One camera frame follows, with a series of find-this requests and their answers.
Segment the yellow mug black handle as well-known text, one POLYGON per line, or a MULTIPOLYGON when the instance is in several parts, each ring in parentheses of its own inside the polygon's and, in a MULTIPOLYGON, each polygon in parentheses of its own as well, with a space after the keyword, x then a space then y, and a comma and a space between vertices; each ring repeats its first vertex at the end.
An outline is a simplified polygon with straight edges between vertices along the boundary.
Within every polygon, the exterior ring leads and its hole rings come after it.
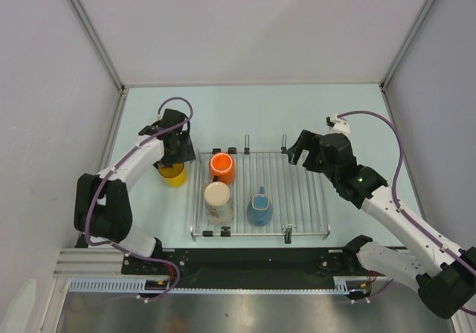
POLYGON ((158 173, 169 187, 181 187, 187 181, 187 170, 184 163, 170 166, 158 164, 158 173))

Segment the orange mug black handle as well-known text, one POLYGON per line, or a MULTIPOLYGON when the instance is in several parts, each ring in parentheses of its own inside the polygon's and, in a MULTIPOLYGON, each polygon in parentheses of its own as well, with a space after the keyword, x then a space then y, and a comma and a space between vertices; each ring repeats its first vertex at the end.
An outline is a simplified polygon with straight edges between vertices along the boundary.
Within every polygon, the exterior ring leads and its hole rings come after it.
POLYGON ((235 179, 235 160, 228 153, 219 152, 209 160, 209 173, 212 181, 231 185, 235 179))

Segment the cream floral mug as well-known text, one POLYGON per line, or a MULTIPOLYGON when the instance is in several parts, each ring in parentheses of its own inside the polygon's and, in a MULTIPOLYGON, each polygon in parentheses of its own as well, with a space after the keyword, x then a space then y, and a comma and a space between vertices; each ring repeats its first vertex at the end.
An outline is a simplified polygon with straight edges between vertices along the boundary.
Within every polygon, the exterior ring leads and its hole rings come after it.
POLYGON ((215 181, 206 186, 204 201, 208 220, 216 225, 228 224, 234 217, 231 189, 227 184, 215 181))

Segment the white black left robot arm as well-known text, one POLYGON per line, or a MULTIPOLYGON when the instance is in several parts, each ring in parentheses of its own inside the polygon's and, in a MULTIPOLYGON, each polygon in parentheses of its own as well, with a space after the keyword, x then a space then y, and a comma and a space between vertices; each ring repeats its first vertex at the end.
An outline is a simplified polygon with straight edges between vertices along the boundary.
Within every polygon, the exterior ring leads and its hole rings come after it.
POLYGON ((133 224, 129 191, 151 167, 177 169, 196 155, 186 114, 165 109, 154 123, 145 126, 135 145, 115 165, 98 174, 83 174, 77 181, 74 227, 91 238, 102 238, 128 253, 154 274, 163 268, 159 239, 133 224))

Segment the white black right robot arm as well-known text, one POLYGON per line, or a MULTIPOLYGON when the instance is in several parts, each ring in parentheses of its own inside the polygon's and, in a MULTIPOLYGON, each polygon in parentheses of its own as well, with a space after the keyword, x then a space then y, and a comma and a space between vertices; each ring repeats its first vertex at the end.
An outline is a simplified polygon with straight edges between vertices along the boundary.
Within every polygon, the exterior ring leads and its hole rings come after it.
POLYGON ((303 167, 323 174, 344 200, 385 226, 414 256, 383 248, 374 241, 343 255, 351 274, 377 271, 417 292, 435 315, 451 318, 475 295, 475 248, 463 249, 429 223, 406 210, 393 188, 374 169, 358 163, 348 137, 303 130, 286 154, 289 163, 308 155, 303 167))

